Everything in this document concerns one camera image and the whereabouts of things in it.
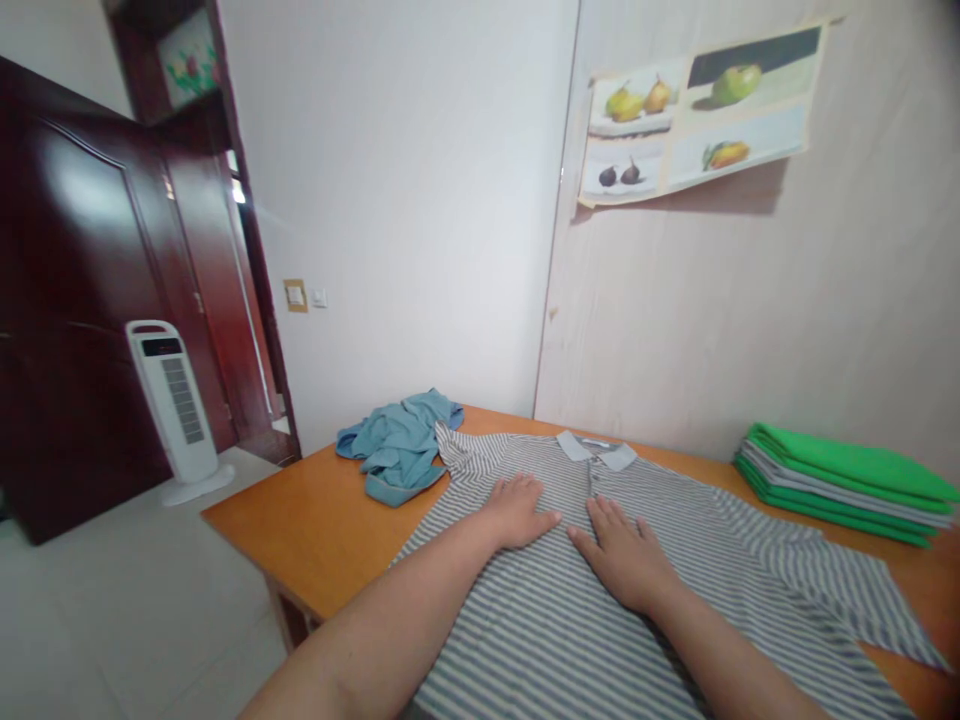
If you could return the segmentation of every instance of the striped polo shirt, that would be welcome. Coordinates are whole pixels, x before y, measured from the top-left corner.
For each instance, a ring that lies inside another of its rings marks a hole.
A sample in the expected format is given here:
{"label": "striped polo shirt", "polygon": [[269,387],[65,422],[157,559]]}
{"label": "striped polo shirt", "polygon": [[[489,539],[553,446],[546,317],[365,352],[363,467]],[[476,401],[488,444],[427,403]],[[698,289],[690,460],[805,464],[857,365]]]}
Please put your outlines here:
{"label": "striped polo shirt", "polygon": [[[563,525],[591,530],[591,491],[650,523],[683,581],[834,717],[913,717],[858,640],[947,664],[887,566],[777,520],[734,495],[637,458],[614,471],[574,461],[556,438],[471,436],[438,423],[453,482],[402,557],[480,509],[493,483],[532,472],[540,510],[564,522],[477,578],[414,698],[437,718],[698,718],[709,708],[666,638],[625,610]],[[582,446],[592,455],[598,448]]]}

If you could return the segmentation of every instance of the crumpled blue cloth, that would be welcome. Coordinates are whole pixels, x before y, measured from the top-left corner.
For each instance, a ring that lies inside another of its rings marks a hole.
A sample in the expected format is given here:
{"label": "crumpled blue cloth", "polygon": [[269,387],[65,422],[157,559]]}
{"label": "crumpled blue cloth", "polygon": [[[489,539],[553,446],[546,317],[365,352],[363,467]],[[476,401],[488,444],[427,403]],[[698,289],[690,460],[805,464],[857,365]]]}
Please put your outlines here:
{"label": "crumpled blue cloth", "polygon": [[367,473],[367,495],[400,507],[446,471],[433,465],[439,451],[434,430],[438,420],[456,430],[463,424],[463,405],[431,388],[377,408],[370,417],[338,432],[337,455],[366,458],[360,472]]}

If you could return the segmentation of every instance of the orange table top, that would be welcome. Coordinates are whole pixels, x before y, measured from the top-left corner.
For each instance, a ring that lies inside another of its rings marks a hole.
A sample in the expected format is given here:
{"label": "orange table top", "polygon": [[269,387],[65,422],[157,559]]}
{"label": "orange table top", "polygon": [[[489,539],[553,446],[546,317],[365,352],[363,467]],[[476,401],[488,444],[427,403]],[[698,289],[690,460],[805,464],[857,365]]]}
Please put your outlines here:
{"label": "orange table top", "polygon": [[[460,432],[556,435],[550,423],[467,407]],[[824,531],[840,545],[887,562],[934,643],[960,667],[960,532],[922,550],[760,503],[732,465],[630,443],[640,457],[721,487],[764,512]],[[318,618],[329,618],[380,575],[450,483],[444,475],[399,508],[367,497],[360,461],[320,450],[203,512],[203,517],[264,574]],[[955,678],[863,646],[920,717],[952,717]]]}

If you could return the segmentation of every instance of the green folded shirt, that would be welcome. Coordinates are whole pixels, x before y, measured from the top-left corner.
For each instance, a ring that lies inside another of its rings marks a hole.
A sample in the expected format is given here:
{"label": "green folded shirt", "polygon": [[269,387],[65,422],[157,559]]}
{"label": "green folded shirt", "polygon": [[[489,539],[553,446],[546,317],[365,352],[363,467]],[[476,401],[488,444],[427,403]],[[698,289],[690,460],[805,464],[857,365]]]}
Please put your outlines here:
{"label": "green folded shirt", "polygon": [[[762,473],[760,473],[760,471],[757,470],[757,468],[749,460],[739,453],[734,458],[733,464],[737,470],[740,471],[740,474],[743,476],[744,480],[747,481],[747,484],[753,488],[753,491],[757,494],[757,497],[767,505],[783,508],[784,510],[792,510],[793,512],[797,512],[802,515],[820,518],[821,520],[826,520],[837,525],[843,525],[845,527],[861,530],[873,535],[888,537],[893,540],[899,540],[900,542],[909,543],[910,545],[916,545],[918,547],[930,547],[930,542],[925,536],[936,533],[934,528],[930,528],[926,525],[920,525],[919,523],[911,523],[910,521],[902,520],[901,518],[893,518],[889,515],[883,516],[884,522],[877,522],[875,520],[867,519],[864,515],[859,513],[870,513],[871,515],[875,516],[881,515],[881,513],[873,513],[871,511],[861,510],[860,508],[853,508],[849,505],[844,505],[843,503],[829,501],[827,498],[819,498],[817,496],[802,498],[792,496],[784,497],[781,492],[771,492],[773,488],[764,479]],[[776,490],[784,491],[787,490],[787,488],[776,488]],[[799,496],[809,495],[808,493],[803,493],[800,491],[793,492]],[[814,502],[815,500],[832,503],[833,506],[841,505],[843,508],[831,507],[830,505],[821,504],[820,502]],[[857,511],[857,513],[850,514],[851,510]],[[908,530],[906,529],[907,526],[912,526],[915,529]]]}
{"label": "green folded shirt", "polygon": [[947,514],[960,490],[914,460],[882,448],[845,445],[756,423],[748,435],[777,463],[848,490]]}

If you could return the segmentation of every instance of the white space heater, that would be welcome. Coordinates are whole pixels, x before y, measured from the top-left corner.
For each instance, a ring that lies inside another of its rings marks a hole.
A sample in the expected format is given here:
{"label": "white space heater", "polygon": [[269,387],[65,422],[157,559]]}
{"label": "white space heater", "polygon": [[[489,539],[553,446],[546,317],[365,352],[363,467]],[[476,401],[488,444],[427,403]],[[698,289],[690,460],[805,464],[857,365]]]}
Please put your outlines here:
{"label": "white space heater", "polygon": [[233,465],[219,464],[180,333],[163,320],[134,320],[127,323],[127,341],[173,469],[173,479],[160,488],[160,502],[179,505],[229,485]]}

